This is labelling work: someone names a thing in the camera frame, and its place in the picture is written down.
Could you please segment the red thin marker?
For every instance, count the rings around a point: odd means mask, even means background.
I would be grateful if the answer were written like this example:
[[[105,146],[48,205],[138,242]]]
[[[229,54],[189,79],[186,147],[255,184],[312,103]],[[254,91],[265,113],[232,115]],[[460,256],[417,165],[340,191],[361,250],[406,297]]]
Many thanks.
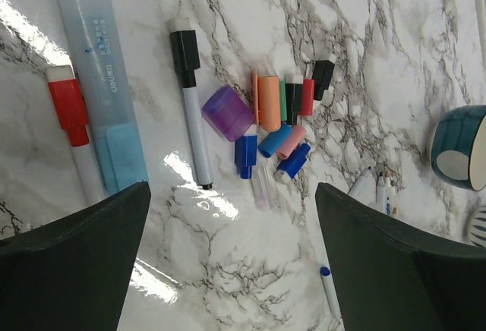
[[[89,206],[106,198],[88,134],[88,114],[79,83],[69,65],[46,69],[46,80],[60,127],[67,134],[81,187]]]

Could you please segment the black pen cap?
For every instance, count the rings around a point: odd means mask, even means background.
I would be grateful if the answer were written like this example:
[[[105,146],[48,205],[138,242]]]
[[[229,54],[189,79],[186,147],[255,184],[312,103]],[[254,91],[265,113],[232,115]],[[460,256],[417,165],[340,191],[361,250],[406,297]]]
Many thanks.
[[[296,125],[302,104],[303,76],[300,74],[286,74],[286,124]]]
[[[328,55],[314,64],[312,80],[314,81],[314,100],[321,101],[323,94],[329,89],[335,68],[336,56]]]

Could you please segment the white pen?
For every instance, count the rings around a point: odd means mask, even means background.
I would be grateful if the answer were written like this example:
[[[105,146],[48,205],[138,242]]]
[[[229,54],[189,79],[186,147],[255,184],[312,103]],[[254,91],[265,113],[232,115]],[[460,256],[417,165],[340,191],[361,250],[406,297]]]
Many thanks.
[[[360,193],[362,192],[363,188],[365,187],[365,183],[368,179],[368,176],[371,174],[372,166],[368,165],[364,168],[364,170],[360,173],[360,175],[356,178],[355,183],[350,187],[348,191],[348,195],[352,198],[357,199]]]

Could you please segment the black capped white marker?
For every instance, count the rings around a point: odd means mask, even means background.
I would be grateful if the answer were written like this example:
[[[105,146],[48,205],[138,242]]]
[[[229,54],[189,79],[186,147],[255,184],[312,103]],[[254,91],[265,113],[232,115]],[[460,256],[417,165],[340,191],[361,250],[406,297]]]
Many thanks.
[[[387,196],[384,187],[384,176],[379,172],[377,177],[377,191],[376,191],[377,206],[379,211],[387,213]]]

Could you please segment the green pen cap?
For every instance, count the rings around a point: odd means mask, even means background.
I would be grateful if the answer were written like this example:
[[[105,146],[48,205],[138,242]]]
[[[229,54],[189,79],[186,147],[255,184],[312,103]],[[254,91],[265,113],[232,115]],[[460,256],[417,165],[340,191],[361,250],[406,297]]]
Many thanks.
[[[287,120],[286,83],[283,80],[279,82],[279,106],[280,119],[282,122],[285,122]]]

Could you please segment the red pen cap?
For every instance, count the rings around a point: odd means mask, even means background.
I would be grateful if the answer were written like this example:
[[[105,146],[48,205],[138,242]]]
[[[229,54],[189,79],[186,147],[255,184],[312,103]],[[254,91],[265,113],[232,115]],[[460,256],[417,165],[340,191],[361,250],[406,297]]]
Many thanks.
[[[304,79],[302,84],[301,95],[301,109],[300,116],[310,116],[313,112],[314,105],[314,88],[315,81],[313,79]]]

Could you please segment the dark blue capped marker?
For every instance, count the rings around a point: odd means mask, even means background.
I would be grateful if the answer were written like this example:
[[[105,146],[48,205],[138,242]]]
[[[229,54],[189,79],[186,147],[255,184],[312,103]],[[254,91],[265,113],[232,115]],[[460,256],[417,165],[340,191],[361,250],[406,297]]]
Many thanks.
[[[331,314],[337,320],[342,318],[340,308],[339,308],[339,301],[336,294],[336,289],[333,283],[333,277],[331,270],[328,266],[322,266],[320,268],[320,276],[323,282],[324,290],[326,293],[327,301],[330,307]]]

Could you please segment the pink pen cap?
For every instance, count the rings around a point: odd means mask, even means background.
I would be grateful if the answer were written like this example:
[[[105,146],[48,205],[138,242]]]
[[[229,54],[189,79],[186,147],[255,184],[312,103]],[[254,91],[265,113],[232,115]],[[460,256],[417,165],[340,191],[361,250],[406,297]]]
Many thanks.
[[[294,125],[290,135],[283,141],[276,151],[280,159],[288,159],[295,148],[301,143],[306,135],[306,129],[301,125]]]

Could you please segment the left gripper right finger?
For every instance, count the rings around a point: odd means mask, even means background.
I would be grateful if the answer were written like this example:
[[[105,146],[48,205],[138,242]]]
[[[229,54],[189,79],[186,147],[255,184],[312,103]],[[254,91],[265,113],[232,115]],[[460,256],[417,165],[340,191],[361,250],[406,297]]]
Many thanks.
[[[315,193],[347,330],[483,330],[485,250],[424,232],[328,183]]]

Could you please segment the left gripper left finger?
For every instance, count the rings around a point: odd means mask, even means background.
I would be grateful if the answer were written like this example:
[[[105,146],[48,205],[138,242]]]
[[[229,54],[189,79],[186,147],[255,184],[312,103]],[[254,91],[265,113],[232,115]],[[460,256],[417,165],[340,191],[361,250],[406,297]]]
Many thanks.
[[[3,330],[115,330],[144,232],[150,187],[1,241]]]

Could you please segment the orange highlighter cap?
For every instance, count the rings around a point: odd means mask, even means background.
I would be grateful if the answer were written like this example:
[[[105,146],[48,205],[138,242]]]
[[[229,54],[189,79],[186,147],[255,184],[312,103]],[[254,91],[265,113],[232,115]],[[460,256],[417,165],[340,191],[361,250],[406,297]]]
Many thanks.
[[[279,78],[259,76],[256,71],[253,71],[251,81],[256,124],[267,132],[279,130],[281,126]]]

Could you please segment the dark blue pen cap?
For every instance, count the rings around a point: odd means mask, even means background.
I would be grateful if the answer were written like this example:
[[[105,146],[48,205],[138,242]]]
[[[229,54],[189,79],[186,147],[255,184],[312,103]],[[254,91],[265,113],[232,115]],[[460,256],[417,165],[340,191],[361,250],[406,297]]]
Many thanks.
[[[288,184],[292,181],[306,163],[310,149],[311,147],[307,143],[300,144],[288,159],[280,162],[274,173],[274,178],[283,184]]]

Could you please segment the thin black capped marker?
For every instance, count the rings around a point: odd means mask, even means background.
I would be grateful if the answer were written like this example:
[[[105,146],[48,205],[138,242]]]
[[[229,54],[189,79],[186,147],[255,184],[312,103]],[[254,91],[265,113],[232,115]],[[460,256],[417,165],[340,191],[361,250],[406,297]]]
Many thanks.
[[[196,70],[200,68],[197,35],[189,19],[185,17],[174,17],[169,20],[168,29],[174,69],[181,84],[196,182],[204,190],[210,190],[213,188],[213,174],[195,75]]]

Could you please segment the red capped white marker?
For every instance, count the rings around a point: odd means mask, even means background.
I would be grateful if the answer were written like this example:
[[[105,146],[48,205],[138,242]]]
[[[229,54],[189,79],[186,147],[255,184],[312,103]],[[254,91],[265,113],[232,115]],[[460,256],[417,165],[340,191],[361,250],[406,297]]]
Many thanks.
[[[389,170],[385,171],[384,174],[385,192],[386,192],[386,212],[389,216],[396,216],[396,191],[394,186],[394,181],[391,178],[391,173]]]

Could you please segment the clear gel pen cap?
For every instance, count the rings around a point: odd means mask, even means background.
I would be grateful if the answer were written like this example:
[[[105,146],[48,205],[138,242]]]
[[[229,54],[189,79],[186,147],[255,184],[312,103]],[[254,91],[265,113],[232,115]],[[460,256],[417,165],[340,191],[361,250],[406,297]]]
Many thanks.
[[[273,197],[270,192],[270,181],[263,164],[256,164],[251,178],[251,189],[254,202],[260,210],[273,208]]]

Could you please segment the purple marker cap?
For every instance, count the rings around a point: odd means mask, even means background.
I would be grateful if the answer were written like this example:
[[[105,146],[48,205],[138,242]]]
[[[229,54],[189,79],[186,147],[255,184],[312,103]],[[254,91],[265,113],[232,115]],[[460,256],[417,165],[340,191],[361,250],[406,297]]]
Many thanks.
[[[254,123],[254,114],[228,84],[203,105],[202,115],[213,130],[229,142],[243,136]]]

